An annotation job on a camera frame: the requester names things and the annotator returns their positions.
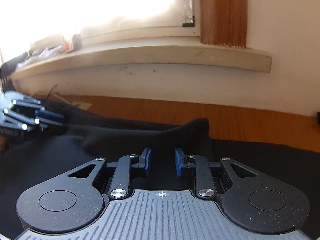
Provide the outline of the black Nike sweatpants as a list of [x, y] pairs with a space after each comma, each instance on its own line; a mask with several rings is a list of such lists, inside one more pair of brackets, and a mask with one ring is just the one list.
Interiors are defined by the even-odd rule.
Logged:
[[1, 153], [1, 233], [16, 238], [23, 232], [16, 202], [26, 189], [94, 158], [117, 161], [151, 148], [151, 186], [185, 187], [173, 176], [174, 150], [198, 154], [210, 161], [229, 157], [302, 190], [310, 201], [303, 232], [319, 236], [319, 153], [284, 145], [210, 139], [209, 121], [197, 118], [183, 125], [105, 118], [65, 103], [45, 100], [62, 113], [67, 128], [61, 134], [40, 133], [11, 139]]

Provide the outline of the clear plastic bag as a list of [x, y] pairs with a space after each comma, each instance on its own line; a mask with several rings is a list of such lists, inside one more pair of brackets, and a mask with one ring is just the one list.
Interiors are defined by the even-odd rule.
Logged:
[[49, 60], [54, 57], [57, 57], [61, 54], [65, 53], [65, 49], [63, 48], [62, 45], [54, 47], [54, 48], [45, 48], [42, 52], [40, 53], [35, 53], [34, 51], [30, 56], [27, 56], [25, 60], [17, 64], [17, 69], [24, 68], [26, 66], [29, 66], [31, 64], [35, 64], [41, 61]]

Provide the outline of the small orange picture carton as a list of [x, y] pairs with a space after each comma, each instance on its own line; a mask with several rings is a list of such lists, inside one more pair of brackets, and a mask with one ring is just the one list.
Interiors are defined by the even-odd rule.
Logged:
[[66, 40], [65, 40], [65, 41], [63, 42], [63, 49], [64, 49], [64, 51], [65, 51], [66, 53], [73, 51], [73, 50], [74, 50], [74, 46], [73, 46], [72, 41], [66, 41]]

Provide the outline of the black folded garment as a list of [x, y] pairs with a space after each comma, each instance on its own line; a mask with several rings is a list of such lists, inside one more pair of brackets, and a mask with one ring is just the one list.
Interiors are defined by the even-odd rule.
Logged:
[[320, 125], [320, 112], [317, 112], [317, 124]]

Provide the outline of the brown wooden window frame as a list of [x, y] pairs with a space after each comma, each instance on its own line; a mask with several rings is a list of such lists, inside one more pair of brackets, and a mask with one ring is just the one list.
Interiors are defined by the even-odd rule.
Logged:
[[201, 42], [245, 48], [247, 0], [200, 0]]

